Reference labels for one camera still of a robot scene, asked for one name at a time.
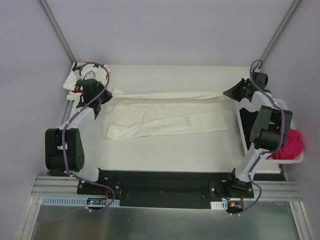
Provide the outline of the cream white t shirt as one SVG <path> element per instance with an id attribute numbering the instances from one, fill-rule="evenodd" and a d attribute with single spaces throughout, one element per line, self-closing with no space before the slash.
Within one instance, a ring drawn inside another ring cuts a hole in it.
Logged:
<path id="1" fill-rule="evenodd" d="M 192 135 L 226 131 L 223 107 L 214 91 L 125 92 L 112 90 L 102 121 L 105 140 Z"/>

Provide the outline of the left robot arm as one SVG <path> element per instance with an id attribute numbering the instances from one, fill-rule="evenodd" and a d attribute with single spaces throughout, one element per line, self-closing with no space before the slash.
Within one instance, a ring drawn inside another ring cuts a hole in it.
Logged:
<path id="1" fill-rule="evenodd" d="M 82 90 L 74 115 L 58 128 L 45 132 L 45 166 L 50 171 L 64 172 L 69 176 L 88 180 L 88 188 L 99 195 L 106 183 L 99 178 L 99 169 L 86 163 L 81 134 L 97 119 L 101 106 L 112 99 L 112 93 L 94 78 L 78 80 Z"/>

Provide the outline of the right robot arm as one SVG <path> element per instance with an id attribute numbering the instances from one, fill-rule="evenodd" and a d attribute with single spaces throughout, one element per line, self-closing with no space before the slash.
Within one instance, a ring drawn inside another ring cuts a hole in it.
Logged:
<path id="1" fill-rule="evenodd" d="M 243 185 L 253 180 L 261 163 L 284 147 L 288 138 L 293 113 L 281 108 L 271 93 L 265 91 L 267 83 L 267 74 L 251 72 L 248 79 L 241 79 L 223 92 L 237 102 L 247 99 L 258 110 L 249 135 L 250 148 L 242 162 L 232 170 L 232 181 L 225 184 L 226 194 L 233 198 L 242 193 Z"/>

